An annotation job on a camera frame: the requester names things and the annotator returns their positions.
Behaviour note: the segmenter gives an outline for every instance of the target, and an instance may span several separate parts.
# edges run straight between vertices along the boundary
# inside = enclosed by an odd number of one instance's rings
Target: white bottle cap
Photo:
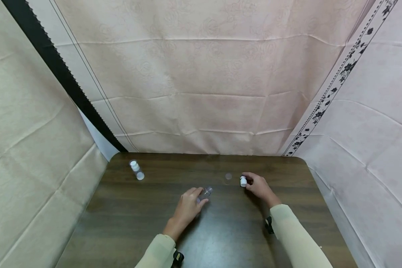
[[[137,177],[137,180],[141,181],[141,180],[144,179],[144,173],[143,173],[143,172],[139,172],[139,173],[137,173],[136,177]]]
[[[247,185],[246,177],[241,176],[241,177],[240,177],[240,186],[241,186],[241,187],[246,187],[246,185]]]
[[[131,169],[132,169],[134,172],[137,172],[137,171],[140,170],[140,166],[136,163],[135,166],[131,166]]]

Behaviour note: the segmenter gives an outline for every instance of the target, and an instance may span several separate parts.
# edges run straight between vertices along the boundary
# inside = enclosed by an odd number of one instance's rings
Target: sleeve
[[[275,236],[283,244],[293,268],[332,268],[323,251],[299,223],[287,205],[277,205],[269,212]]]
[[[168,235],[156,235],[135,268],[172,267],[175,246],[175,241]]]

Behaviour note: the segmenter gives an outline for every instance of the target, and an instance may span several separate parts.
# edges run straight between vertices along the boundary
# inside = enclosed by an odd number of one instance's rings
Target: wooden table
[[[144,180],[134,177],[132,159]],[[266,178],[335,268],[357,267],[303,160],[165,153],[113,157],[57,267],[134,267],[173,215],[180,195],[194,186],[212,186],[213,194],[178,241],[182,267],[291,267],[280,242],[264,228],[268,208],[240,187],[245,171]]]

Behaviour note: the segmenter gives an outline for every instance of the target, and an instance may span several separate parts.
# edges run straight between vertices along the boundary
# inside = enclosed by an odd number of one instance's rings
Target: hand
[[[203,199],[197,204],[198,195],[201,194],[202,190],[202,187],[191,188],[181,195],[175,214],[168,220],[162,234],[168,235],[175,242],[177,241],[184,229],[201,212],[204,204],[208,202],[208,199]]]
[[[269,208],[281,204],[280,199],[274,194],[263,177],[252,172],[243,172],[243,175],[247,178],[246,189],[265,201]]]

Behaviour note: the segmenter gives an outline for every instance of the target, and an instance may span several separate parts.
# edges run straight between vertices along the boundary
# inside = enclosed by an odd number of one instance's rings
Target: black floral pattern
[[[384,7],[384,10],[382,11],[383,14],[383,21],[386,20],[387,15],[390,13],[391,9],[393,8],[393,6],[395,6],[396,2],[398,0],[386,0],[386,5]]]
[[[382,25],[382,22],[384,22],[384,20],[388,17],[397,1],[398,0],[381,0],[378,6],[374,9],[373,13],[370,16],[367,15],[365,19],[366,25],[363,28],[362,33],[359,35],[359,38],[356,40],[356,44],[354,44],[351,50],[348,52],[344,62],[342,62],[342,64],[337,68],[338,70],[329,86],[324,90],[322,98],[320,98],[316,107],[308,115],[306,122],[289,143],[282,156],[294,155],[296,150],[301,146],[301,144],[303,144],[306,138],[308,138],[310,133],[325,114],[329,105],[331,105],[332,100],[336,96],[337,92],[344,84],[351,71],[353,71],[354,67],[359,61],[359,58],[365,52],[372,38],[375,36],[375,33]]]

